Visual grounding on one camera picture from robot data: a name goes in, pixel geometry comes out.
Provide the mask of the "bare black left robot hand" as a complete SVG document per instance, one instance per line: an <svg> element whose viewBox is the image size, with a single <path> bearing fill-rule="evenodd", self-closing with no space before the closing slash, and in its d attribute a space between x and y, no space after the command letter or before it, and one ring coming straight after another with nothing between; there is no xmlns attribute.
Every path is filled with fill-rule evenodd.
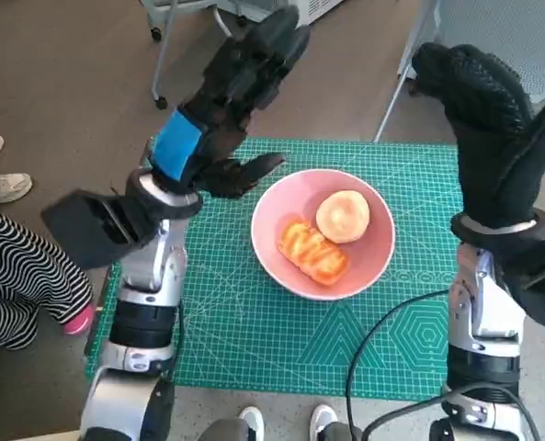
<svg viewBox="0 0 545 441"><path fill-rule="evenodd" d="M239 198L283 163L264 153L241 163L254 111L265 109L307 48L310 29L299 9L283 6L240 39L228 38L202 73L202 84L178 105L157 136L151 155L157 183L177 194L207 191Z"/></svg>

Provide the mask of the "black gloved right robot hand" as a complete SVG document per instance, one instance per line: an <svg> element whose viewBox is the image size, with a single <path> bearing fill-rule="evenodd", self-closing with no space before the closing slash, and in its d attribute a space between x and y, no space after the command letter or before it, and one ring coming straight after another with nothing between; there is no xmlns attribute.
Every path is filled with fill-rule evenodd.
<svg viewBox="0 0 545 441"><path fill-rule="evenodd" d="M421 45L415 87L444 107L458 145L463 211L489 229L534 218L545 174L545 106L535 112L519 75L469 44Z"/></svg>

